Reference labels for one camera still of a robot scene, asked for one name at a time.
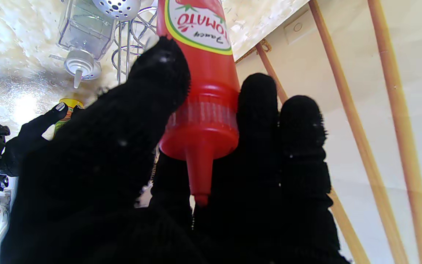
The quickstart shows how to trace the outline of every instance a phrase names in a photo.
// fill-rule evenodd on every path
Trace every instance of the black glove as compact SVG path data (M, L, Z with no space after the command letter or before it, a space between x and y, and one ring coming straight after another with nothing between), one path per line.
M163 153L150 206L168 211L186 230L193 227L198 237L261 263L347 263L328 211L333 202L322 148L326 132L317 104L295 96L279 114L275 82L254 74L243 83L237 123L238 148L214 161L207 207L196 206L189 217L186 162ZM210 262L218 258L206 256Z
M2 172L10 177L20 175L22 161L31 151L45 146L48 141L42 134L53 124L63 119L68 111L65 103L61 102L52 110L32 121L22 125L19 135L9 140L0 162Z

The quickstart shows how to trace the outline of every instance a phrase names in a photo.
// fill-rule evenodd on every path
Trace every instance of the red ketchup bottle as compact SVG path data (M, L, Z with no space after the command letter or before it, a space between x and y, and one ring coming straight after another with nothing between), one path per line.
M239 80L221 0L159 0L159 36L175 39L191 72L186 102L169 119L159 143L170 157L186 160L191 193L208 204L213 159L236 149Z

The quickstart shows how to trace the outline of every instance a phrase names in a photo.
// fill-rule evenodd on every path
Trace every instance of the metal wire basket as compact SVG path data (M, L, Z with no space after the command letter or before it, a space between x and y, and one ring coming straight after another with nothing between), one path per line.
M152 15L148 20L144 19L142 15L149 13ZM129 21L119 21L115 27L118 35L115 35L114 43L118 46L112 54L112 64L117 70L118 84L122 83L122 74L128 77L130 68L130 56L140 56L146 48L146 40L143 40L147 30L151 30L156 34L156 17L157 7L146 7L139 10L138 15ZM134 25L139 25L141 28L138 30ZM122 31L127 28L127 42L126 45L122 43ZM125 66L122 67L122 52L126 52Z

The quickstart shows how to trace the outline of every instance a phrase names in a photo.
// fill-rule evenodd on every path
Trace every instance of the wooden stick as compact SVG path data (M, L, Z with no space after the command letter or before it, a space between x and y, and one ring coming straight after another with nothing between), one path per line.
M260 59L262 59L263 65L265 66L266 71L268 72L268 75L273 77L274 81L276 82L276 92L278 93L278 97L281 100L281 103L286 102L288 100L288 96L286 95L286 92L283 89L283 86L281 85L280 79L278 79L278 76L276 75L276 72L273 69L273 66L271 65L270 60L268 59L268 56L266 56L266 52L263 50L262 44L258 42L255 46L258 55L260 55Z
M403 92L395 51L390 32L379 0L368 0L379 48L380 61L384 70L385 84L392 109L393 124L397 134L401 165L408 190L413 225L417 239L419 258L422 263L422 177L415 146L407 102Z
M384 226L385 234L387 235L390 251L392 251L393 259L396 264L406 264L408 263L407 254L405 253L400 232L398 231L397 223L395 222L387 190L385 189L384 182L382 181L382 177L374 159L374 154L372 154L372 150L353 102L348 82L332 42L332 37L330 36L330 33L328 33L328 29L325 21L323 20L317 0L311 0L308 4L314 17L315 24L317 25L318 32L320 33L323 46L325 47L328 61L330 62L335 82L338 87L338 92L340 93L343 108L353 132L362 163L364 164L370 187L372 189L372 194L374 194L377 210L379 212L382 225Z
M369 259L367 258L366 252L362 247L362 244L359 241L359 238L356 235L356 232L346 215L343 205L338 199L338 195L335 192L335 189L332 189L332 192L328 195L333 200L332 213L340 227L343 237L345 238L349 250L353 255L353 259L357 264L370 264Z

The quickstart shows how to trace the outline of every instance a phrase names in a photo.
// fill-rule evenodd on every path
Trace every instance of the tomato label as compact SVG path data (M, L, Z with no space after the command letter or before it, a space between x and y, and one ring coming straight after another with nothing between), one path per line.
M218 15L208 8L202 8L202 5L198 7L182 2L166 0L166 26L174 39L200 50L232 55L223 13Z

